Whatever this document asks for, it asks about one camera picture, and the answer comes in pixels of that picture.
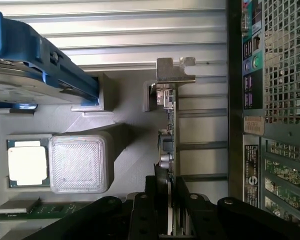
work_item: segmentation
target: electronic component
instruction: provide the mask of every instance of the electronic component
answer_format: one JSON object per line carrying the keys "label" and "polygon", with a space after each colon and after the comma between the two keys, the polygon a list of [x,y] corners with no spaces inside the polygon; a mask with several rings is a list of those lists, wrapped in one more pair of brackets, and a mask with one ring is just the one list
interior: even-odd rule
{"label": "electronic component", "polygon": [[163,169],[167,169],[169,173],[172,173],[174,169],[173,155],[171,153],[161,154],[159,166]]}
{"label": "electronic component", "polygon": [[260,48],[260,43],[261,43],[261,38],[259,34],[255,35],[252,41],[253,41],[253,51],[257,51]]}
{"label": "electronic component", "polygon": [[163,108],[172,109],[173,105],[173,91],[171,89],[165,89],[163,91]]}
{"label": "electronic component", "polygon": [[29,134],[7,137],[8,189],[27,188],[40,191],[39,188],[50,186],[48,144],[51,136],[51,134]]}
{"label": "electronic component", "polygon": [[173,152],[174,151],[174,142],[170,141],[163,141],[162,142],[162,150],[164,152]]}
{"label": "electronic component", "polygon": [[87,206],[89,202],[42,202],[9,200],[0,206],[0,223],[10,221],[61,219]]}

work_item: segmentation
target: metal mesh grille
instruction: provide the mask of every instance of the metal mesh grille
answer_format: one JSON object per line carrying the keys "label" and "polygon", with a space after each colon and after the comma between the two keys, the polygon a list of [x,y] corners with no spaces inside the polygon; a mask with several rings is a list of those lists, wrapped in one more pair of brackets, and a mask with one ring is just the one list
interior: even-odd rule
{"label": "metal mesh grille", "polygon": [[290,144],[284,144],[273,140],[267,140],[266,149],[266,151],[269,153],[300,161],[300,147]]}
{"label": "metal mesh grille", "polygon": [[300,0],[264,1],[267,123],[300,124]]}

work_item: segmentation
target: metal bracket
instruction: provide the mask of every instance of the metal bracket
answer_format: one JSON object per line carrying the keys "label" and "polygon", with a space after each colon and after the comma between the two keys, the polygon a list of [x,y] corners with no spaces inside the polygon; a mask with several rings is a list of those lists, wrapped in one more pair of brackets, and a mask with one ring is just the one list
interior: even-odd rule
{"label": "metal bracket", "polygon": [[158,58],[156,60],[156,80],[158,84],[181,84],[195,83],[195,75],[187,75],[185,67],[195,66],[194,57],[181,57],[179,66],[174,66],[174,59],[171,57]]}

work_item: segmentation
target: metal screw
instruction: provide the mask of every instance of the metal screw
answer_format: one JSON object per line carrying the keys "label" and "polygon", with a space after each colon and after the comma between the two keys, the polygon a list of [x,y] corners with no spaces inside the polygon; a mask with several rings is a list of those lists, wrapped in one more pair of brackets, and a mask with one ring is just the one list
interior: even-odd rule
{"label": "metal screw", "polygon": [[191,199],[198,199],[198,196],[195,195],[195,194],[191,194],[191,195],[190,195],[190,198],[191,198]]}
{"label": "metal screw", "polygon": [[233,202],[232,200],[230,200],[230,199],[224,200],[224,203],[225,203],[225,204],[229,204],[229,205],[234,204],[234,202]]}
{"label": "metal screw", "polygon": [[58,62],[59,56],[58,56],[58,54],[57,54],[55,51],[53,52],[52,57],[53,57],[53,59],[54,59],[56,62]]}
{"label": "metal screw", "polygon": [[108,201],[108,204],[114,204],[115,202],[116,202],[116,200],[110,199],[110,200]]}

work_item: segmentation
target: green circuit board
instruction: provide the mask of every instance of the green circuit board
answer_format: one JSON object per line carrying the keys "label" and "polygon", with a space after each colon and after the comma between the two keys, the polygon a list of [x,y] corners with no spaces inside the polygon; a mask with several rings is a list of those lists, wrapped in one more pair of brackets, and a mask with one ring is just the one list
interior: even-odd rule
{"label": "green circuit board", "polygon": [[270,160],[265,161],[265,170],[300,187],[300,171]]}
{"label": "green circuit board", "polygon": [[1,213],[0,222],[16,220],[61,219],[87,206],[89,202],[39,203],[27,213]]}
{"label": "green circuit board", "polygon": [[288,222],[295,223],[300,227],[300,220],[297,219],[295,216],[284,210],[275,202],[271,201],[269,198],[265,197],[265,207],[269,212],[276,215],[279,218],[282,218]]}
{"label": "green circuit board", "polygon": [[[265,169],[267,172],[275,174],[278,177],[300,187],[299,171],[269,160],[266,160]],[[290,190],[274,182],[271,182],[269,179],[265,180],[265,188],[273,194],[277,195],[282,200],[285,200],[294,208],[300,208],[300,196],[298,196],[297,194],[294,194]]]}

